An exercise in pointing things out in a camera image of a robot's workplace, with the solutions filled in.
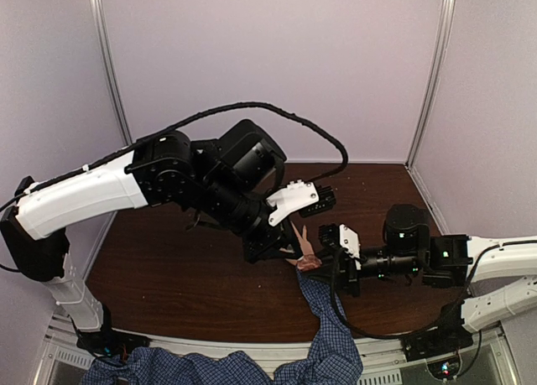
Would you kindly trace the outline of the pink nail polish bottle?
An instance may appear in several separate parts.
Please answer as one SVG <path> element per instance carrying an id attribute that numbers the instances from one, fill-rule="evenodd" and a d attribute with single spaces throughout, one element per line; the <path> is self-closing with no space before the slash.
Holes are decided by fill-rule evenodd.
<path id="1" fill-rule="evenodd" d="M 296 268 L 301 272 L 307 272 L 319 268 L 322 265 L 322 261 L 315 255 L 304 255 L 297 260 L 295 264 Z"/>

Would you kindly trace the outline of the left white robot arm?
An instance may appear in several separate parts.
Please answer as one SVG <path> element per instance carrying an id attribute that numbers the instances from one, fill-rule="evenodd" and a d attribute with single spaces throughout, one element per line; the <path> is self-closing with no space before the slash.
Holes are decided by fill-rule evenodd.
<path id="1" fill-rule="evenodd" d="M 241 237 L 250 263 L 299 258 L 289 216 L 313 205 L 318 194 L 310 182 L 282 185 L 285 160 L 280 146 L 249 120 L 215 139 L 161 133 L 51 185 L 24 179 L 3 213 L 1 234 L 18 270 L 45 284 L 88 341 L 111 355 L 120 335 L 76 276 L 66 228 L 109 212 L 173 202 Z"/>

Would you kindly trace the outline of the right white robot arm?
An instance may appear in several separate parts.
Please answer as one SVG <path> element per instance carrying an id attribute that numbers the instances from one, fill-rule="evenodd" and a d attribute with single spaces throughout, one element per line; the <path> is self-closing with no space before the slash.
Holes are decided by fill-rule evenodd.
<path id="1" fill-rule="evenodd" d="M 536 306 L 535 237 L 483 238 L 430 233 L 426 210 L 410 204 L 392 206 L 383 224 L 383 245 L 362 247 L 358 234 L 346 225 L 319 229 L 324 247 L 308 278 L 329 286 L 329 300 L 340 322 L 365 336 L 341 313 L 337 291 L 354 297 L 364 278 L 420 277 L 424 286 L 459 288 L 455 301 L 439 317 L 404 339 L 430 334 L 435 351 L 448 352 L 462 338 Z"/>

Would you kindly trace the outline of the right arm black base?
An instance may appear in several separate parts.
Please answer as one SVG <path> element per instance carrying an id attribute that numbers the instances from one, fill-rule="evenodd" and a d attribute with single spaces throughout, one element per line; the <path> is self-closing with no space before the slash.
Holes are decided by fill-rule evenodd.
<path id="1" fill-rule="evenodd" d="M 473 335 L 463 328 L 429 330 L 402 340 L 407 362 L 453 353 L 473 345 Z"/>

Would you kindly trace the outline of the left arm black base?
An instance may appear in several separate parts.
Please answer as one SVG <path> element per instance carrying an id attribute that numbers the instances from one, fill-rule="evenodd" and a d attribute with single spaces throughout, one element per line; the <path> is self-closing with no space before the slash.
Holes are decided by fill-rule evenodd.
<path id="1" fill-rule="evenodd" d="M 100 332 L 81 332 L 76 345 L 98 356 L 130 355 L 138 347 L 149 346 L 147 336 L 114 331 L 111 335 Z"/>

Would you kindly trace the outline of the mannequin hand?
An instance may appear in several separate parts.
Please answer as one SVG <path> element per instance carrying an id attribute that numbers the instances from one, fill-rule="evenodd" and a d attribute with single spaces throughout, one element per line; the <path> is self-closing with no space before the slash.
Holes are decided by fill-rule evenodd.
<path id="1" fill-rule="evenodd" d="M 303 229 L 302 229 L 301 232 L 297 229 L 297 232 L 300 235 L 300 245 L 302 247 L 302 251 L 303 251 L 304 255 L 315 254 L 311 243 L 307 239 L 307 228 L 306 228 L 306 226 L 303 226 Z M 295 264 L 297 263 L 297 260 L 286 259 L 286 261 L 288 263 L 292 264 L 293 266 L 295 266 Z"/>

